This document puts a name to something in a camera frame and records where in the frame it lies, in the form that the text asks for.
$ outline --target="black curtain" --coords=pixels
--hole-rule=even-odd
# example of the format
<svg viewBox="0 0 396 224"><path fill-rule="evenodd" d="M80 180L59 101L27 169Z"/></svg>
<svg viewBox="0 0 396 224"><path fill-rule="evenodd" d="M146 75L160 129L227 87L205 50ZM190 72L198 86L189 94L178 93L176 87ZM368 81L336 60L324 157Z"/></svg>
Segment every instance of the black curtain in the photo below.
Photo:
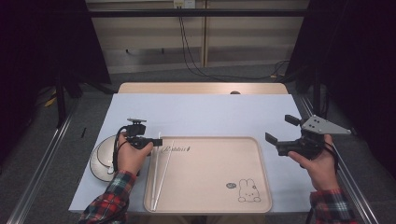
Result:
<svg viewBox="0 0 396 224"><path fill-rule="evenodd" d="M311 1L310 9L327 8L338 16L305 18L287 76L296 78L299 91L306 91L318 68L330 96L373 155L396 177L392 156L396 136L394 4L390 0L342 2Z"/></svg>
<svg viewBox="0 0 396 224"><path fill-rule="evenodd" d="M58 74L72 96L80 96L82 79L110 83L91 18L57 13L74 10L87 11L85 1L0 1L0 162L33 117L37 94Z"/></svg>

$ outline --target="white stick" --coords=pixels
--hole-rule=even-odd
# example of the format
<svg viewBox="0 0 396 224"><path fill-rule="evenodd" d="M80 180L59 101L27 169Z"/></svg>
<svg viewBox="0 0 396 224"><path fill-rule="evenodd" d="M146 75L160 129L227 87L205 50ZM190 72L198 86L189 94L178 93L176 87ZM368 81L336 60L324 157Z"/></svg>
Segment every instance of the white stick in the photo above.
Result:
<svg viewBox="0 0 396 224"><path fill-rule="evenodd" d="M171 159L172 148L173 148L174 143L175 143L175 140L172 141L171 151L169 152L168 160L166 161L166 164L165 164L165 169L163 171L163 178L161 179L161 184L160 184L160 188L158 189L157 199L155 200L155 204L154 204L154 209L153 209L154 212L155 212L155 210L157 210L157 203L158 203L158 200L160 199L161 189L163 188L163 180L165 179L166 170L168 169L169 160Z"/></svg>
<svg viewBox="0 0 396 224"><path fill-rule="evenodd" d="M158 139L161 138L161 132L158 133ZM154 179L152 181L152 192L151 192L151 210L154 210L154 201L155 201L155 188L157 187L157 170L158 170L158 158L159 158L159 148L157 147L157 150L155 150L155 169L154 169Z"/></svg>

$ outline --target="camera mount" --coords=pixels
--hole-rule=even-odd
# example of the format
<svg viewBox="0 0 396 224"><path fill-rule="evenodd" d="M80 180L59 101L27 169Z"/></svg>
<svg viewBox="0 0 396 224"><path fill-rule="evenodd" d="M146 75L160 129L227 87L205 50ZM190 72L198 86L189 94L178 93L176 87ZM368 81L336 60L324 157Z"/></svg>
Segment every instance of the camera mount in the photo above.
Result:
<svg viewBox="0 0 396 224"><path fill-rule="evenodd" d="M313 160L324 148L326 148L327 143L325 143L323 139L325 133L351 134L350 130L342 128L316 115L307 120L297 119L292 115L286 115L285 121L294 126L301 126L301 138L294 141L279 142L271 134L265 133L265 140L276 147L279 156L288 156L290 151L295 151L307 159Z"/></svg>
<svg viewBox="0 0 396 224"><path fill-rule="evenodd" d="M114 141L114 151L113 151L113 169L108 170L110 174L117 172L119 170L118 167L118 156L119 156L119 150L120 146L119 145L119 136L122 130L126 130L126 140L129 144L131 144L132 147L136 149L142 149L145 147L148 143L152 142L152 144L155 147L160 147L163 145L163 140L162 139L154 139L154 138L145 138L143 136L138 136L138 135L144 135L146 131L146 126L142 124L142 122L146 122L144 119L127 119L128 121L132 122L132 125L127 125L123 126L119 129L119 131L116 134L116 139Z"/></svg>

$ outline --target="white table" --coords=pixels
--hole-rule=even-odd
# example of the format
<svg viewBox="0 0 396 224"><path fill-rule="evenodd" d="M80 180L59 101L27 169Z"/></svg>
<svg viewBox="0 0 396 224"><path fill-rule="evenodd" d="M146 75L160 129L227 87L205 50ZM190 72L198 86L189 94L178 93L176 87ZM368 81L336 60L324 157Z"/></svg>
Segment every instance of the white table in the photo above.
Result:
<svg viewBox="0 0 396 224"><path fill-rule="evenodd" d="M145 89L145 85L140 85L140 88ZM224 88L224 93L229 93L229 90ZM280 141L300 137L300 128L284 121L286 114L300 117L292 96L285 93L119 93L113 96L95 145L114 135L121 126L128 124L128 118L148 121L146 137L156 138L158 132L161 132L162 136L251 136L262 148L273 200L273 207L269 213L306 212L310 208L309 193L314 190L306 170L290 158L277 156L275 147L264 139L266 132L273 134ZM131 213L148 213L143 205L148 166L149 159L134 185L128 209ZM107 182L100 181L92 175L87 164L69 210L81 213L95 197L104 192L106 186Z"/></svg>

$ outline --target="black cable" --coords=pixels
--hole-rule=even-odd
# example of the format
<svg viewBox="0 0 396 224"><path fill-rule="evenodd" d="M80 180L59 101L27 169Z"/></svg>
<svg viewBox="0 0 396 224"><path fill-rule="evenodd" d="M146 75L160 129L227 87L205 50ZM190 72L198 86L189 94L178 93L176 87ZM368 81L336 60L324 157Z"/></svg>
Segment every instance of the black cable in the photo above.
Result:
<svg viewBox="0 0 396 224"><path fill-rule="evenodd" d="M119 156L119 149L125 143L122 143L120 147L118 147L119 137L122 130L126 129L127 126L122 126L116 134L116 139L114 140L114 150L113 150L113 168L114 172L119 170L118 166L118 156Z"/></svg>
<svg viewBox="0 0 396 224"><path fill-rule="evenodd" d="M192 55L191 55L191 51L190 51L190 47L189 47L189 42L187 41L186 32L185 32L185 29L184 29L183 18L182 18L182 17L179 17L179 18L178 18L178 21L179 21L179 24L180 24L181 42L182 42L182 44L183 44L183 57L184 57L184 63L186 64L186 66L187 66L187 68L190 70L190 72L193 73L193 74L195 74L196 76L199 76L199 77L211 77L211 78L214 78L214 79L217 80L217 81L223 81L223 82L224 82L224 80L222 80L222 79L220 79L220 78L212 77L212 76L209 76L209 75L203 73L203 72L197 67L197 65L195 64L194 59L192 58ZM189 67L188 63L187 63L187 59L186 59L186 48L185 48L185 46L184 46L184 41L186 41L187 49L188 49L188 51L189 51L192 64L193 64L194 67L200 72L200 74L199 74L199 73L195 73L194 71L192 71L191 68Z"/></svg>
<svg viewBox="0 0 396 224"><path fill-rule="evenodd" d="M293 80L295 80L300 74L302 73L306 73L307 69L309 69L310 66L303 62L302 65L297 68L296 70L294 70L293 72L289 73L288 75L282 77L281 79L279 79L277 82L279 83L289 83L292 82Z"/></svg>
<svg viewBox="0 0 396 224"><path fill-rule="evenodd" d="M125 142L123 142L121 145L119 145L119 147L117 148L117 151L120 151L121 147L122 147L123 145L125 145L125 143L127 143L127 142L128 142L128 141L125 140Z"/></svg>
<svg viewBox="0 0 396 224"><path fill-rule="evenodd" d="M329 105L330 105L330 94L328 91L326 91L325 96L324 96L323 106L320 110L320 116L324 119L327 118L327 112L329 111Z"/></svg>
<svg viewBox="0 0 396 224"><path fill-rule="evenodd" d="M334 146L330 145L330 144L327 143L327 142L324 142L324 144L325 144L326 146L329 146L329 147L331 148L331 149L329 149L329 148L327 148L327 147L325 146L323 149L325 149L326 151L328 151L328 152L332 155L332 157L334 158L334 171L335 171L335 173L337 174L337 171L338 171L338 154L337 154L337 152L335 151Z"/></svg>
<svg viewBox="0 0 396 224"><path fill-rule="evenodd" d="M204 73L203 71L201 71L201 70L198 68L198 66L195 64L195 62L194 62L194 60L193 60L193 58L192 58L192 54L191 54L191 51L190 51L189 42L187 41L186 31L185 31L185 28L184 28L184 21L183 21L183 18L182 18L182 17L179 17L179 23L180 23L181 38L182 38L182 44L183 44L184 62L185 62L185 64L187 65L187 68L190 70L190 72L192 72L192 73L195 74L196 76L199 76L199 77L211 77L211 78L214 78L214 79L216 79L216 80L218 80L218 81L223 81L223 82L226 82L226 81L223 80L223 79L220 79L219 77L231 77L231 78L242 78L242 79L248 79L248 80L260 80L260 79L265 79L265 78L271 77L273 74L277 74L277 71L280 69L280 67L282 67L282 65L283 65L284 63L288 62L288 61L281 61L281 62L276 63L275 71L274 71L271 75L264 76L264 77L238 77L238 76L227 76L227 75L208 75L208 74ZM188 52L189 52L189 54L190 54L190 58L191 58L192 64L194 65L195 69L198 70L199 74L197 74L197 73L195 73L194 71L192 71L192 70L190 69L190 67L188 66L188 64L187 64L184 42L186 42L187 50L188 50Z"/></svg>

